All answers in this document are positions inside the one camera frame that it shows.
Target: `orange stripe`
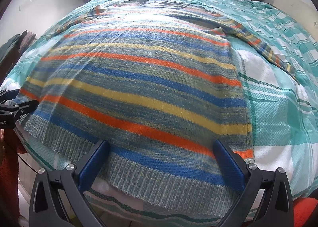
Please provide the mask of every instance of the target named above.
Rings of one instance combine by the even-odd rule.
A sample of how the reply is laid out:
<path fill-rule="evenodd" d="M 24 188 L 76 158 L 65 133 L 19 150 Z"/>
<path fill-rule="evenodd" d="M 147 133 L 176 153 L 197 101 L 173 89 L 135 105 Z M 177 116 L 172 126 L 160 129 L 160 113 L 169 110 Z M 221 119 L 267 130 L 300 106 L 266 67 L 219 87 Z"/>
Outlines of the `orange stripe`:
<path fill-rule="evenodd" d="M 36 97 L 35 95 L 31 94 L 30 92 L 26 91 L 25 89 L 20 90 L 20 92 L 30 98 Z M 151 139 L 155 139 L 158 141 L 161 141 L 166 144 L 174 145 L 192 152 L 197 152 L 200 154 L 204 154 L 206 156 L 215 158 L 212 151 L 209 150 L 208 148 L 194 143 L 190 140 L 187 140 L 182 137 L 178 137 L 157 129 L 154 129 L 149 126 L 141 125 L 141 124 L 136 124 L 133 122 L 117 119 L 111 116 L 108 116 L 106 114 L 102 114 L 98 111 L 95 111 L 91 108 L 88 108 L 82 104 L 79 104 L 77 102 L 71 101 L 67 98 L 64 98 L 62 96 L 52 96 L 52 95 L 45 95 L 40 99 L 41 101 L 49 101 L 52 103 L 59 103 L 63 106 L 66 106 L 68 108 L 73 109 L 74 111 L 81 113 L 83 115 L 86 115 L 90 118 L 95 119 L 96 121 L 99 121 L 103 124 L 119 128 L 125 131 L 129 131 L 135 134 L 139 134 Z M 252 158 L 253 157 L 253 151 L 246 150 L 244 151 L 235 151 L 235 153 L 238 153 L 242 158 Z"/>
<path fill-rule="evenodd" d="M 147 58 L 147 57 L 139 57 L 139 56 L 132 56 L 132 55 L 123 55 L 123 54 L 113 54 L 113 53 L 102 53 L 102 52 L 96 52 L 96 53 L 78 53 L 73 55 L 60 55 L 60 56 L 49 56 L 49 57 L 43 57 L 41 58 L 42 61 L 50 61 L 50 60 L 66 60 L 68 58 L 73 57 L 79 57 L 79 56 L 88 56 L 88 57 L 104 57 L 104 58 L 115 58 L 115 59 L 121 59 L 126 61 L 133 61 L 133 62 L 143 62 L 148 64 L 155 64 L 155 65 L 161 65 L 166 66 L 169 68 L 173 68 L 182 72 L 185 72 L 187 74 L 200 77 L 203 79 L 206 79 L 213 83 L 223 83 L 230 86 L 241 86 L 241 82 L 238 80 L 228 79 L 224 76 L 211 76 L 206 73 L 203 73 L 199 70 L 195 70 L 192 68 L 188 68 L 186 66 L 182 66 L 180 64 L 170 62 L 170 61 L 164 61 L 161 59 L 156 58 Z"/>
<path fill-rule="evenodd" d="M 197 35 L 190 34 L 190 33 L 171 31 L 171 30 L 149 29 L 149 28 L 148 29 L 144 29 L 144 28 L 124 28 L 124 29 L 112 28 L 112 29 L 88 30 L 88 31 L 80 31 L 78 33 L 73 33 L 73 34 L 67 34 L 67 35 L 65 35 L 65 38 L 75 37 L 75 36 L 80 35 L 80 34 L 93 33 L 93 32 L 126 31 L 126 30 L 148 31 L 148 32 L 151 31 L 151 32 L 158 32 L 158 33 L 174 34 L 174 35 L 180 35 L 180 36 L 190 37 L 190 38 L 194 38 L 194 39 L 200 39 L 200 40 L 207 41 L 207 42 L 210 42 L 212 44 L 219 45 L 219 46 L 222 46 L 222 47 L 225 47 L 225 46 L 228 45 L 227 42 L 218 42 L 218 41 L 215 41 L 215 40 L 211 40 L 209 38 L 205 38 L 205 37 L 202 37 L 202 36 L 197 36 Z"/>

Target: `blue gripper pad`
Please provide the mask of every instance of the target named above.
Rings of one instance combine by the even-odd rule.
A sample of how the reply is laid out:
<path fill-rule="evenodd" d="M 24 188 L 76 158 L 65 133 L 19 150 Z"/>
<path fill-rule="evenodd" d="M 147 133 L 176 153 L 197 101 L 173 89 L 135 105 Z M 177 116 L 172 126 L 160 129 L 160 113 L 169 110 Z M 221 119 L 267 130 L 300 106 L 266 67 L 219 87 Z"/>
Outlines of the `blue gripper pad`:
<path fill-rule="evenodd" d="M 107 141 L 103 141 L 98 149 L 90 156 L 79 174 L 78 189 L 81 193 L 91 188 L 101 167 L 106 162 L 109 151 L 109 143 Z"/>
<path fill-rule="evenodd" d="M 235 191 L 243 192 L 245 189 L 245 176 L 219 140 L 216 140 L 213 144 L 213 153 L 225 183 Z"/>

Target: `green and white checkered bedsheet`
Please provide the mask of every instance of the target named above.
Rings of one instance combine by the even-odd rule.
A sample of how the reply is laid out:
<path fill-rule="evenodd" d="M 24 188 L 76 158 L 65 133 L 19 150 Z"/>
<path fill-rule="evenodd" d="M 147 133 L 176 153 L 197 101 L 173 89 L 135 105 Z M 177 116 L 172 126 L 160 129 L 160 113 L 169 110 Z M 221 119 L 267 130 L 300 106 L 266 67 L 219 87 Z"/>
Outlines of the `green and white checkered bedsheet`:
<path fill-rule="evenodd" d="M 16 83 L 22 85 L 34 65 L 50 47 L 72 30 L 72 26 L 87 19 L 83 15 L 97 5 L 104 7 L 127 0 L 93 0 L 75 9 L 52 26 L 23 55 L 1 89 Z M 271 46 L 282 61 L 295 69 L 298 84 L 287 73 L 269 63 L 251 46 L 228 35 L 232 55 L 244 87 L 250 110 L 255 163 L 261 169 L 286 169 L 294 198 L 306 196 L 318 186 L 318 105 L 316 95 L 318 77 L 318 43 L 291 17 L 261 2 L 237 0 L 168 0 L 202 6 L 227 15 L 241 23 L 252 34 Z M 33 157 L 47 168 L 63 168 L 68 160 L 43 147 L 27 133 L 21 135 Z M 104 192 L 103 185 L 88 194 L 99 207 L 144 223 L 165 226 L 210 226 L 217 219 L 213 215 L 189 215 L 156 208 L 141 201 L 125 204 L 117 193 Z M 250 213 L 253 216 L 260 197 Z"/>

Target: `red towel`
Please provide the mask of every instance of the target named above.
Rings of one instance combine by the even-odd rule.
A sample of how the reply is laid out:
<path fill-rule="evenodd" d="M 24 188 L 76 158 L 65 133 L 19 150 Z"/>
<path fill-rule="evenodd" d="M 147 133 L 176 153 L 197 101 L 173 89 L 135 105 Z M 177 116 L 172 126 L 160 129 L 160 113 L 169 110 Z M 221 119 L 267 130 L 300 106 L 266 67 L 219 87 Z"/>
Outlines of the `red towel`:
<path fill-rule="evenodd" d="M 4 130 L 5 154 L 0 166 L 0 196 L 12 217 L 18 221 L 20 216 L 18 196 L 19 162 L 16 153 L 26 153 L 13 129 Z"/>

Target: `human hand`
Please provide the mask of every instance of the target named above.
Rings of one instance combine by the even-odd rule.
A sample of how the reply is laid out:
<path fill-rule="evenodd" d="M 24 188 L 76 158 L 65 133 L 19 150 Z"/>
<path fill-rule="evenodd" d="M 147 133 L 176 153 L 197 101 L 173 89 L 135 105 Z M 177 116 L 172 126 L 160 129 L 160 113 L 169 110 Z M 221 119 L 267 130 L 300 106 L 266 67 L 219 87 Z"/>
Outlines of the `human hand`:
<path fill-rule="evenodd" d="M 4 130 L 1 129 L 0 130 L 0 166 L 1 166 L 3 158 L 4 158 L 4 153 L 5 153 L 5 149 L 4 149 Z"/>

